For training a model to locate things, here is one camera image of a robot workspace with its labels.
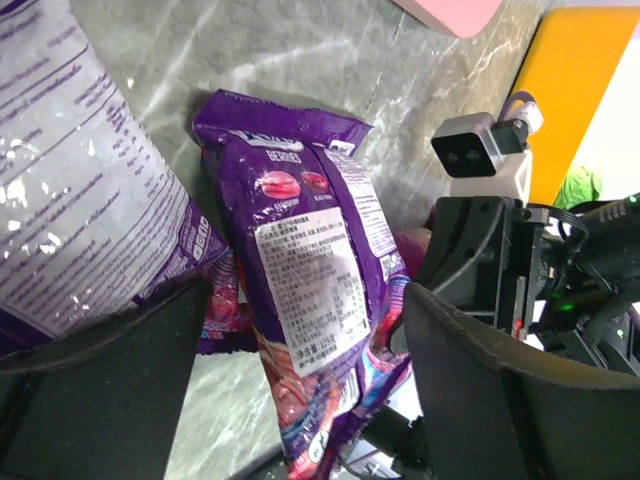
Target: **barcode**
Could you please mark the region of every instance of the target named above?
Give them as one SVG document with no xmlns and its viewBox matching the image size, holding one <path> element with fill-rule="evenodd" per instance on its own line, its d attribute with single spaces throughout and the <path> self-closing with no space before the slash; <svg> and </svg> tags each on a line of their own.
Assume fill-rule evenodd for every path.
<svg viewBox="0 0 640 480">
<path fill-rule="evenodd" d="M 382 267 L 382 278 L 386 282 L 391 276 L 391 255 L 386 255 L 380 259 L 380 267 Z"/>
<path fill-rule="evenodd" d="M 403 265 L 397 252 L 385 255 L 380 259 L 380 268 L 382 269 L 382 276 L 385 282 L 402 267 Z"/>
<path fill-rule="evenodd" d="M 352 410 L 358 403 L 359 399 L 360 389 L 358 388 L 358 375 L 354 369 L 347 375 L 347 381 L 342 389 L 342 397 L 340 397 L 340 405 L 338 406 L 336 416 Z"/>
</svg>

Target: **plastic packaging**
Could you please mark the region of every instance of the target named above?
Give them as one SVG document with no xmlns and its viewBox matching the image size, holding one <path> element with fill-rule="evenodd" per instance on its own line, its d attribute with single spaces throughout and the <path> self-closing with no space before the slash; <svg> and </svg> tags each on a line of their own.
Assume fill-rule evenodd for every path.
<svg viewBox="0 0 640 480">
<path fill-rule="evenodd" d="M 0 9 L 0 354 L 146 302 L 229 256 L 67 0 Z"/>
<path fill-rule="evenodd" d="M 257 105 L 269 105 L 268 108 Z M 353 155 L 371 127 L 359 120 L 328 113 L 318 109 L 292 108 L 266 100 L 219 90 L 200 112 L 195 122 L 196 131 L 208 131 L 211 125 L 229 130 L 249 129 L 259 142 L 258 132 L 268 125 L 270 132 L 302 138 L 346 155 Z M 328 183 L 321 175 L 305 172 L 305 185 L 316 193 L 328 191 Z M 262 178 L 262 189 L 271 198 L 287 199 L 300 193 L 300 184 L 282 171 L 269 172 Z M 238 286 L 237 266 L 232 257 L 225 257 L 212 270 L 213 292 L 202 330 L 200 353 L 255 352 L 258 344 L 253 332 L 250 312 L 246 304 L 238 301 L 242 296 Z"/>
<path fill-rule="evenodd" d="M 361 140 L 369 127 L 229 92 L 194 122 L 244 272 L 289 478 L 328 478 L 408 371 L 385 348 L 404 264 L 365 169 L 323 147 L 350 129 Z"/>
</svg>

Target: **marble surface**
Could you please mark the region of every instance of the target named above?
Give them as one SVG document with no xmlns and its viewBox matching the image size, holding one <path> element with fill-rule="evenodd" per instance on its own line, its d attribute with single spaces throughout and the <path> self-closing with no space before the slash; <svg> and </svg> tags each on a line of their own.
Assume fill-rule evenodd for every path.
<svg viewBox="0 0 640 480">
<path fill-rule="evenodd" d="M 72 0 L 133 112 L 204 210 L 212 187 L 189 135 L 217 88 L 358 116 L 360 150 L 394 228 L 446 193 L 430 136 L 446 118 L 497 113 L 546 0 L 505 0 L 470 40 L 430 31 L 388 0 Z M 258 359 L 198 358 L 166 478 L 222 479 L 277 446 Z"/>
</svg>

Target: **red candy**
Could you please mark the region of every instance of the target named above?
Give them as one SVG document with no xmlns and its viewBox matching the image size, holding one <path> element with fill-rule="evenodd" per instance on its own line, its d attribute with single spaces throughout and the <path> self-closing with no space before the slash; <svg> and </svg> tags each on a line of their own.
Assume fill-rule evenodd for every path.
<svg viewBox="0 0 640 480">
<path fill-rule="evenodd" d="M 304 180 L 305 185 L 315 193 L 329 192 L 329 181 L 319 173 L 304 172 L 302 174 L 302 180 Z"/>
<path fill-rule="evenodd" d="M 300 184 L 286 172 L 267 172 L 260 178 L 262 193 L 267 197 L 287 200 L 300 195 Z"/>
</svg>

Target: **green object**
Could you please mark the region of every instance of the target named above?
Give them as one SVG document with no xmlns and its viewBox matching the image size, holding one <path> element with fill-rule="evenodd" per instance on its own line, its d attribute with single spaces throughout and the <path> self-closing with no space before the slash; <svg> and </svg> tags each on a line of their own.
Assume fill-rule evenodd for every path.
<svg viewBox="0 0 640 480">
<path fill-rule="evenodd" d="M 565 178 L 553 206 L 570 210 L 581 203 L 600 198 L 602 176 L 596 168 L 588 165 L 573 165 Z"/>
</svg>

